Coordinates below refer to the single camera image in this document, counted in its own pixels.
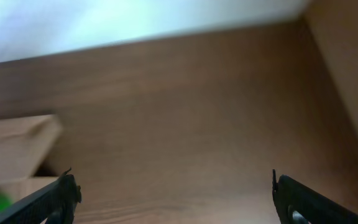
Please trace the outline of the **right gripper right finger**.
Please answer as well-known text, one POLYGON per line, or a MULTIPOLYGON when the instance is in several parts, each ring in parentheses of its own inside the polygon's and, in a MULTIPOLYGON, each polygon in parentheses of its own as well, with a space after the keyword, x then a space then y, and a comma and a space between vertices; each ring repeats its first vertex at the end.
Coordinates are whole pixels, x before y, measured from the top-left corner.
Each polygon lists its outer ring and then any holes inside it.
POLYGON ((358 223, 358 214, 342 207, 287 175, 272 171, 272 198, 285 224, 358 223))

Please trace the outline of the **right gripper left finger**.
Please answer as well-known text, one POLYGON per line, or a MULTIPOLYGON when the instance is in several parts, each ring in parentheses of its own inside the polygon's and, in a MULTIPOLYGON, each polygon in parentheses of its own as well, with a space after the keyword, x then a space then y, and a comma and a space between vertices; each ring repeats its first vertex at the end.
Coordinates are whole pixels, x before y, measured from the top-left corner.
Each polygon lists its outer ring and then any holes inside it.
POLYGON ((0 224, 72 224, 81 187, 65 171, 56 181, 0 212, 0 224))

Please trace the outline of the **cardboard box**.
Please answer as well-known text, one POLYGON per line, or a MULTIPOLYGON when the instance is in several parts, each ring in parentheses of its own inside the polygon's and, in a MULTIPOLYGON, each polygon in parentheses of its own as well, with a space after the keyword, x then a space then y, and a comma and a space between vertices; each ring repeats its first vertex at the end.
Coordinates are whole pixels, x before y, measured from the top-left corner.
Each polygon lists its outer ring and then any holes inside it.
POLYGON ((57 180, 57 174, 36 177, 62 126, 54 115, 0 120, 0 191, 12 203, 57 180))

